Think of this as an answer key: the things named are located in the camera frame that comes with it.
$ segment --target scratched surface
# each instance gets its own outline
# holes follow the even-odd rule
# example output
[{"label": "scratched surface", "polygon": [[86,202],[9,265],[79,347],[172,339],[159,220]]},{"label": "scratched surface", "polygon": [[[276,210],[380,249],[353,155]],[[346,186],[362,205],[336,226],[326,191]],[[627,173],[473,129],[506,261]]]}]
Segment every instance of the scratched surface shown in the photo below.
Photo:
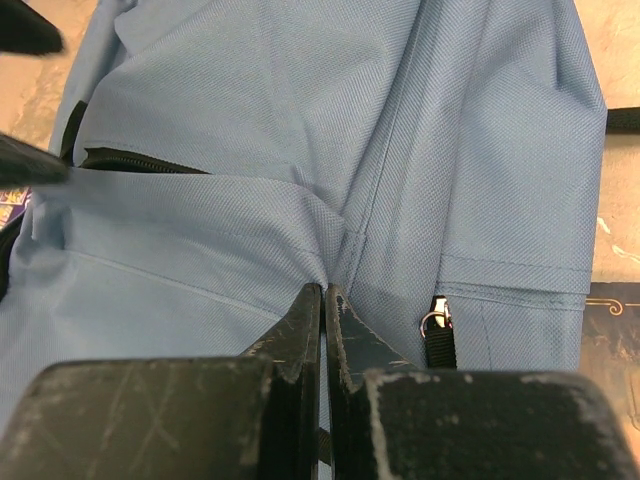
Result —
[{"label": "scratched surface", "polygon": [[401,374],[417,369],[369,330],[340,288],[328,289],[325,312],[334,478],[392,480],[389,472],[376,473],[374,468],[376,463],[388,464],[388,459],[384,434],[380,439],[370,428],[365,371],[374,368]]},{"label": "scratched surface", "polygon": [[49,369],[0,443],[0,478],[255,478],[271,365],[245,357]]},{"label": "scratched surface", "polygon": [[385,480],[638,478],[602,395],[574,375],[378,374],[367,390]]},{"label": "scratched surface", "polygon": [[262,422],[261,479],[273,478],[274,471],[282,479],[317,477],[321,302],[320,285],[303,286],[282,320],[242,353],[266,355],[274,364]]}]

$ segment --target backpack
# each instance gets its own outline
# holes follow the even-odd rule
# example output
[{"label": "backpack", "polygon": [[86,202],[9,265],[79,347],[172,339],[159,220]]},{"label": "backpack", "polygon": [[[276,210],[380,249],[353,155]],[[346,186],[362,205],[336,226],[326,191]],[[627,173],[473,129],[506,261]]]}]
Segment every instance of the backpack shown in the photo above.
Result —
[{"label": "backpack", "polygon": [[577,369],[605,121],[570,0],[102,0],[78,168],[0,233],[0,428],[48,365],[235,355],[310,282],[416,365],[436,297],[459,368]]}]

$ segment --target stitched seam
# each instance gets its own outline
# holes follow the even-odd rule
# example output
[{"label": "stitched seam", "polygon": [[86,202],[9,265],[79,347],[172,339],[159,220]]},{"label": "stitched seam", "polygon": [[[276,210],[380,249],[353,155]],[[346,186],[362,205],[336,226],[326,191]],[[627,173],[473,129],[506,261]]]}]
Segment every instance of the stitched seam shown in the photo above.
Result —
[{"label": "stitched seam", "polygon": [[445,296],[447,294],[452,294],[452,293],[453,294],[460,293],[462,295],[475,295],[473,298],[477,300],[494,301],[496,303],[503,303],[503,302],[500,302],[500,300],[505,300],[505,301],[508,300],[510,302],[516,302],[516,306],[534,308],[536,310],[547,310],[549,307],[551,308],[566,307],[564,310],[571,310],[571,311],[582,310],[582,307],[578,307],[575,303],[563,302],[562,300],[548,300],[545,302],[535,303],[535,302],[527,302],[527,300],[525,299],[512,297],[509,295],[503,295],[500,293],[484,293],[484,292],[479,292],[477,290],[465,290],[464,288],[457,288],[457,287],[443,287],[442,293]]},{"label": "stitched seam", "polygon": [[551,270],[558,270],[558,271],[563,271],[563,270],[567,270],[570,272],[580,272],[580,273],[590,273],[591,270],[587,270],[587,269],[581,269],[581,268],[569,268],[569,267],[554,267],[551,265],[540,265],[540,264],[533,264],[533,263],[517,263],[517,262],[507,262],[507,261],[501,261],[501,260],[490,260],[490,259],[482,259],[482,258],[472,258],[472,257],[461,257],[459,255],[450,255],[450,254],[446,254],[443,253],[442,254],[443,257],[450,257],[450,258],[457,258],[459,260],[470,260],[473,262],[483,262],[483,263],[495,263],[498,265],[516,265],[516,266],[520,266],[520,267],[538,267],[538,268],[549,268]]},{"label": "stitched seam", "polygon": [[[418,7],[418,15],[420,14],[420,9],[424,8],[424,5],[423,5],[424,1],[425,0],[423,0],[421,5]],[[376,169],[376,176],[375,176],[375,178],[374,178],[374,180],[373,180],[373,182],[371,184],[371,187],[370,187],[370,190],[369,190],[369,194],[367,195],[367,203],[366,203],[367,211],[366,211],[365,215],[362,218],[362,222],[361,222],[360,228],[359,228],[359,233],[361,235],[364,235],[366,233],[367,227],[369,226],[369,222],[371,221],[371,216],[373,215],[375,199],[376,199],[377,193],[378,193],[378,191],[380,189],[380,183],[382,182],[382,174],[384,172],[384,167],[386,165],[387,158],[389,156],[389,150],[391,148],[391,140],[394,137],[394,133],[395,133],[395,129],[396,129],[396,123],[398,121],[398,114],[400,112],[400,107],[403,104],[402,100],[404,99],[407,82],[408,82],[410,74],[411,74],[411,72],[413,71],[413,68],[414,68],[414,56],[415,56],[415,51],[416,51],[416,45],[418,44],[418,40],[420,38],[420,33],[422,32],[423,23],[425,21],[425,18],[426,18],[426,15],[422,15],[420,17],[420,19],[418,20],[418,24],[415,27],[416,28],[415,37],[413,39],[413,43],[410,46],[411,51],[409,53],[409,60],[408,60],[406,73],[405,73],[404,77],[401,80],[402,84],[401,84],[401,87],[400,87],[400,93],[398,94],[398,103],[396,104],[395,111],[393,112],[393,119],[391,121],[391,128],[389,129],[387,140],[385,142],[384,152],[381,155],[382,158],[378,162],[378,167]]]},{"label": "stitched seam", "polygon": [[447,236],[447,226],[449,224],[449,213],[451,212],[451,204],[453,202],[453,188],[454,188],[454,183],[455,183],[455,177],[457,174],[457,166],[460,163],[460,150],[462,148],[461,142],[460,142],[460,138],[462,137],[462,117],[464,116],[464,111],[465,111],[465,105],[467,102],[467,96],[469,95],[469,84],[471,83],[471,79],[475,73],[476,70],[476,65],[478,63],[478,56],[480,55],[480,48],[482,47],[482,43],[484,41],[485,35],[487,33],[487,22],[489,20],[489,12],[491,10],[491,7],[493,6],[493,2],[492,0],[489,2],[489,4],[487,5],[487,10],[485,12],[485,16],[484,16],[484,20],[482,22],[482,33],[480,34],[480,38],[478,41],[478,45],[476,46],[476,50],[475,50],[475,55],[473,58],[473,67],[469,73],[469,78],[467,79],[467,84],[465,86],[464,89],[464,93],[462,96],[462,103],[460,104],[460,112],[459,112],[459,119],[458,119],[458,132],[456,135],[456,141],[457,141],[457,145],[458,145],[458,149],[456,150],[456,156],[455,156],[455,164],[453,165],[453,173],[452,173],[452,178],[450,180],[450,184],[449,184],[449,201],[447,202],[447,216],[445,218],[444,221],[444,226],[442,227],[442,231],[440,232],[440,264],[438,265],[438,272],[436,274],[436,284],[437,284],[437,279],[440,277],[440,274],[442,273],[442,257],[446,257],[447,255],[444,254],[444,250],[445,250],[445,243],[446,243],[446,236]]},{"label": "stitched seam", "polygon": [[491,360],[491,343],[489,343],[489,331],[487,330],[487,322],[484,318],[484,303],[480,303],[480,318],[482,318],[482,328],[484,329],[484,337],[487,341],[487,355],[489,356],[489,368],[493,368],[493,361]]},{"label": "stitched seam", "polygon": [[[172,222],[156,222],[156,221],[150,221],[150,220],[140,220],[140,221],[135,221],[135,222],[111,222],[109,223],[109,225],[117,225],[117,226],[121,226],[121,225],[135,225],[135,226],[139,226],[141,224],[142,221],[145,221],[145,223],[150,224],[152,226],[157,225],[157,226],[161,226],[161,227],[173,227],[176,226],[177,223],[172,223]],[[263,241],[263,242],[269,242],[269,243],[275,243],[276,239],[272,239],[269,237],[261,237],[261,236],[253,236],[253,235],[243,235],[240,233],[231,233],[231,232],[227,232],[225,230],[216,230],[216,229],[205,229],[202,228],[200,226],[194,226],[194,230],[201,232],[201,233],[216,233],[219,235],[225,235],[225,236],[229,236],[229,237],[235,237],[235,238],[244,238],[244,239],[253,239],[253,240],[259,240],[259,241]],[[298,252],[302,252],[302,253],[306,253],[308,255],[312,255],[314,257],[319,258],[320,260],[323,260],[322,256],[320,255],[320,253],[315,252],[313,250],[306,250],[304,248],[300,248],[300,247],[295,247],[293,245],[287,245],[285,243],[286,247],[291,249],[291,250],[296,250]]]},{"label": "stitched seam", "polygon": [[103,264],[105,266],[108,266],[108,267],[111,267],[111,268],[121,269],[123,271],[130,272],[130,273],[142,276],[142,277],[148,276],[148,277],[153,277],[153,278],[158,278],[158,279],[164,280],[165,282],[167,282],[169,284],[174,284],[175,286],[180,286],[180,287],[186,288],[189,291],[191,291],[192,293],[195,293],[195,294],[200,295],[200,296],[205,297],[205,298],[210,298],[212,300],[219,301],[219,302],[224,303],[225,305],[229,305],[231,307],[240,308],[240,309],[246,310],[246,311],[251,312],[251,313],[255,313],[255,311],[258,311],[258,312],[260,312],[262,314],[268,314],[271,317],[276,317],[276,318],[280,318],[281,317],[281,315],[276,313],[276,312],[272,312],[270,310],[265,310],[264,308],[257,307],[255,305],[251,305],[251,304],[243,302],[241,300],[236,300],[236,299],[233,299],[233,298],[230,298],[230,297],[226,297],[226,296],[221,295],[219,293],[212,292],[211,290],[207,290],[207,289],[204,289],[204,288],[201,288],[201,287],[194,287],[193,285],[189,285],[188,283],[184,283],[184,282],[181,282],[179,280],[174,280],[172,278],[165,277],[165,276],[159,275],[157,273],[149,272],[149,271],[144,270],[144,269],[139,268],[139,267],[133,267],[133,266],[130,266],[130,265],[124,265],[124,264],[122,264],[120,262],[116,262],[116,261],[113,261],[113,260],[107,260],[106,258],[102,258],[102,257],[99,257],[97,255],[92,255],[90,253],[84,253],[84,252],[80,252],[80,251],[73,250],[73,249],[64,249],[64,251],[65,252],[69,252],[69,253],[71,253],[73,255],[78,255],[80,257],[85,257],[85,258],[88,258],[90,260],[94,260],[94,261],[96,261],[98,263],[101,263],[101,264]]},{"label": "stitched seam", "polygon": [[355,274],[352,275],[351,273],[352,273],[353,268],[354,268],[353,263],[354,263],[354,260],[355,260],[355,254],[356,254],[356,250],[357,250],[356,247],[358,246],[359,243],[360,243],[360,236],[354,236],[353,243],[351,244],[351,252],[349,254],[349,263],[347,265],[347,272],[346,272],[347,273],[347,278],[346,278],[347,284],[345,285],[345,289],[346,289],[347,295],[349,295],[351,293],[351,287],[353,286],[353,282],[355,280]]}]

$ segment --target black zipper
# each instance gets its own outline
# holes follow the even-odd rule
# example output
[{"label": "black zipper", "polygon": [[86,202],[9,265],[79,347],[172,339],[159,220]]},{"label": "black zipper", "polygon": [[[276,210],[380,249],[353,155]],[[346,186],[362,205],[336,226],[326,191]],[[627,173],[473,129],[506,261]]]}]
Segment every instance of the black zipper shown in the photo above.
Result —
[{"label": "black zipper", "polygon": [[[185,167],[177,163],[165,162],[139,153],[124,152],[110,148],[88,149],[89,156],[80,168],[90,170],[105,170],[129,173],[175,173],[175,174],[203,174],[207,172],[195,168]],[[9,288],[9,258],[13,244],[18,238],[22,216],[0,229],[0,301]]]},{"label": "black zipper", "polygon": [[110,170],[129,173],[193,173],[207,175],[207,172],[185,167],[177,163],[165,162],[139,153],[123,152],[110,148],[88,149],[89,156],[80,168],[90,170]]}]

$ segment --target zipper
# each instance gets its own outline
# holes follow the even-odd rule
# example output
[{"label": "zipper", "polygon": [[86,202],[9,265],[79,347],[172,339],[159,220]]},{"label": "zipper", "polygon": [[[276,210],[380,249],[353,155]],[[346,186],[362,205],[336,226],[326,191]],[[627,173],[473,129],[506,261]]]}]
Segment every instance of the zipper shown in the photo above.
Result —
[{"label": "zipper", "polygon": [[446,297],[434,297],[431,311],[420,321],[428,368],[457,367],[453,322]]},{"label": "zipper", "polygon": [[207,172],[185,167],[177,163],[165,162],[139,153],[123,152],[110,148],[87,149],[89,156],[80,168],[90,170],[110,170],[129,173],[194,173],[207,175]]}]

